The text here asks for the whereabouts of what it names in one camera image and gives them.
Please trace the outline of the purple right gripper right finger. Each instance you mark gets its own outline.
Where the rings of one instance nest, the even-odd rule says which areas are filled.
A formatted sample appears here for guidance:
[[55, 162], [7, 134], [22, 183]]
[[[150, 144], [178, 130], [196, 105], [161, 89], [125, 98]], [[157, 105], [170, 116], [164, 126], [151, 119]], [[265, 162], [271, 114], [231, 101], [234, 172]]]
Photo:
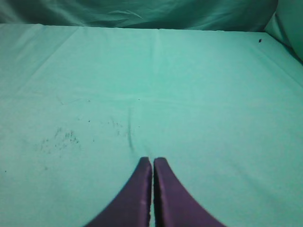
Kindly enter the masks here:
[[189, 194], [173, 173], [166, 158], [156, 158], [153, 165], [155, 226], [224, 226]]

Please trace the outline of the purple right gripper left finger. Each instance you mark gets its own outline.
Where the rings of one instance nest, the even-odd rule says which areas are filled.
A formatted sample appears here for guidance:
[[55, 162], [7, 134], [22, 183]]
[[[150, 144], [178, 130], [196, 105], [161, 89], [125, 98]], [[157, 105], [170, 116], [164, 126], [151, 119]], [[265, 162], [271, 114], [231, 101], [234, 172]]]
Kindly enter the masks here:
[[148, 227], [151, 197], [152, 166], [147, 157], [142, 157], [117, 196], [86, 226]]

